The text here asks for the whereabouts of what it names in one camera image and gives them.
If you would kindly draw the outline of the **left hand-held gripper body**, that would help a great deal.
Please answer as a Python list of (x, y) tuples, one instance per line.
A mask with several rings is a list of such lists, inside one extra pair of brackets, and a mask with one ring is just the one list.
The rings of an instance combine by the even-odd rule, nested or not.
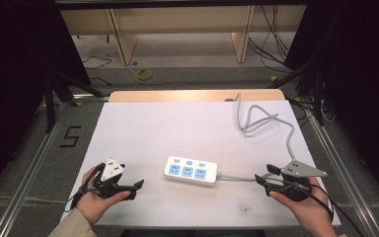
[(100, 198), (110, 198), (117, 193), (126, 191), (117, 182), (122, 176), (125, 165), (119, 164), (113, 158), (109, 158), (106, 163), (101, 164), (97, 169), (97, 176), (94, 180), (95, 193)]

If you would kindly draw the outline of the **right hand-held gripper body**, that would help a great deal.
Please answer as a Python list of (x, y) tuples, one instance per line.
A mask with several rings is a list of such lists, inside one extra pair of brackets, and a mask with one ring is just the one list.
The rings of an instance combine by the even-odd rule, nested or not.
[(277, 192), (294, 201), (302, 201), (311, 194), (310, 177), (327, 177), (328, 173), (299, 161), (291, 161), (279, 168), (282, 177), (279, 184), (269, 183), (266, 194)]

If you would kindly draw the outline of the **white power strip blue sockets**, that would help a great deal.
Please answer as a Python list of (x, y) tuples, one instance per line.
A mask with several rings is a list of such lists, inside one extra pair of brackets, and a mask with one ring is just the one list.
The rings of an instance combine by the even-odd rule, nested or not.
[(218, 174), (218, 165), (213, 162), (170, 156), (164, 167), (167, 179), (212, 187)]

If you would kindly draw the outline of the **person's left hand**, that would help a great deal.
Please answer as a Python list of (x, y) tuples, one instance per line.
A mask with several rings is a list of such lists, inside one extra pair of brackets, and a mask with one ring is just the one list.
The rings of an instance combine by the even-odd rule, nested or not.
[(129, 195), (130, 192), (121, 192), (109, 198), (101, 198), (93, 192), (87, 192), (79, 198), (76, 208), (90, 225), (94, 225), (111, 206), (125, 200)]

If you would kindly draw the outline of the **person's right hand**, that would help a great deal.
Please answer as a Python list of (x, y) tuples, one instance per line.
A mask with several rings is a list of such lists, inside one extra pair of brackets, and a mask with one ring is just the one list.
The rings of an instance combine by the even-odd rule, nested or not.
[(298, 222), (313, 237), (338, 237), (327, 210), (311, 197), (302, 201), (294, 201), (280, 193), (270, 192), (269, 194), (289, 208)]

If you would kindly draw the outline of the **white table cover sheet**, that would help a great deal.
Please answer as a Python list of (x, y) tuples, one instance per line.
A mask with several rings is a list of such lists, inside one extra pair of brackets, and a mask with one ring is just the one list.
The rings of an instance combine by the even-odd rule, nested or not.
[[(167, 179), (170, 156), (214, 162), (212, 187)], [(130, 229), (253, 229), (297, 225), (255, 175), (266, 165), (313, 158), (286, 101), (107, 103), (81, 169), (114, 158), (126, 186), (143, 180), (135, 199), (111, 207), (100, 225)]]

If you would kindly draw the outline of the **black metal stand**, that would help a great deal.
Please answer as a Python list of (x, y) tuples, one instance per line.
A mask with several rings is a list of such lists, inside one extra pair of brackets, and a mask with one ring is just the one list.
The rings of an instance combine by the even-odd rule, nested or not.
[(71, 93), (69, 86), (73, 85), (97, 98), (110, 96), (110, 94), (96, 90), (90, 84), (81, 82), (80, 80), (75, 79), (74, 77), (60, 70), (54, 70), (53, 72), (50, 72), (43, 80), (43, 85), (47, 117), (46, 132), (50, 132), (52, 130), (56, 121), (52, 93), (55, 93), (59, 100), (62, 102), (71, 102), (73, 100), (73, 94)]
[(304, 96), (309, 92), (313, 94), (312, 109), (315, 119), (319, 125), (323, 125), (323, 113), (321, 112), (322, 97), (322, 79), (319, 73), (318, 65), (314, 62), (306, 62), (304, 65), (290, 72), (282, 79), (272, 82), (269, 89), (277, 89), (284, 84), (298, 78), (296, 92), (299, 96)]

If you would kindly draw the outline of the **yellow tape roll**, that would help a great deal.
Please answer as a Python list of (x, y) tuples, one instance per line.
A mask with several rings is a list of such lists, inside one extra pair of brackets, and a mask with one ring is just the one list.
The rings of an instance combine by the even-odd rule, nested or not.
[(152, 77), (152, 71), (150, 69), (140, 69), (136, 73), (138, 80), (147, 81)]

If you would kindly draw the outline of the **black curtain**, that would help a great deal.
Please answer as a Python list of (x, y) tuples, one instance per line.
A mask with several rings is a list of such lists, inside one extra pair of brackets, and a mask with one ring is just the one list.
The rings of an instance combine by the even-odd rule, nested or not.
[(90, 82), (55, 0), (0, 0), (0, 175), (53, 69)]
[(346, 8), (337, 35), (319, 60), (324, 95), (379, 184), (379, 0), (305, 0), (286, 65), (311, 56), (336, 11)]

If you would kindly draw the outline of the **aluminium floor rail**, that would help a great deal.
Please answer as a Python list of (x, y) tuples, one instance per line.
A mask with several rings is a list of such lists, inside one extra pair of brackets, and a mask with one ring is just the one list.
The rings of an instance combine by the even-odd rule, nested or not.
[(343, 189), (345, 190), (347, 197), (349, 198), (351, 205), (357, 214), (357, 217), (359, 218), (365, 230), (365, 233), (369, 237), (379, 237), (379, 223), (376, 220), (376, 216), (370, 208), (370, 205), (365, 200), (364, 196), (359, 191), (358, 186), (353, 179), (353, 176), (347, 170), (327, 131), (323, 126), (319, 124), (311, 112), (307, 112), (306, 115), (310, 117), (308, 119), (308, 122), (311, 123), (311, 126), (317, 134), (318, 139), (323, 145), (323, 148), (335, 170), (335, 173), (340, 180)]
[(0, 177), (0, 237), (46, 237), (58, 224), (106, 101), (79, 94), (58, 104), (51, 129), (38, 112)]

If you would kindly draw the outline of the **light wooden desk frame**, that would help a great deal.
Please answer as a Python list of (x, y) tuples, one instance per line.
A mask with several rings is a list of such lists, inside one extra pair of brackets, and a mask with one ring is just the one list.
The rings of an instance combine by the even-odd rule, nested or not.
[(63, 10), (61, 15), (72, 36), (112, 35), (119, 59), (127, 65), (140, 35), (229, 33), (239, 63), (245, 60), (248, 35), (265, 32), (276, 10), (277, 29), (299, 29), (304, 5), (177, 7)]

